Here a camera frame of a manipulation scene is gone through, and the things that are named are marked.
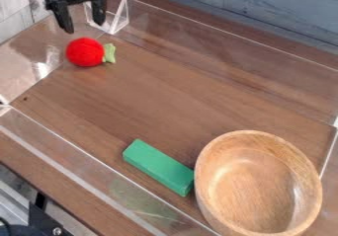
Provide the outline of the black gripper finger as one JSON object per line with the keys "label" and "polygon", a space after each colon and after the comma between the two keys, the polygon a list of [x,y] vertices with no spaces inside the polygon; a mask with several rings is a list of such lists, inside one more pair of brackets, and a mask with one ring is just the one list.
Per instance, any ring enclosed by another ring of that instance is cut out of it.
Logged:
{"label": "black gripper finger", "polygon": [[91,2],[93,8],[93,20],[102,26],[106,21],[106,9],[107,9],[107,0],[94,0]]}
{"label": "black gripper finger", "polygon": [[61,28],[69,33],[74,33],[73,19],[69,13],[67,3],[65,1],[55,1],[53,3],[53,10],[57,16],[57,21]]}

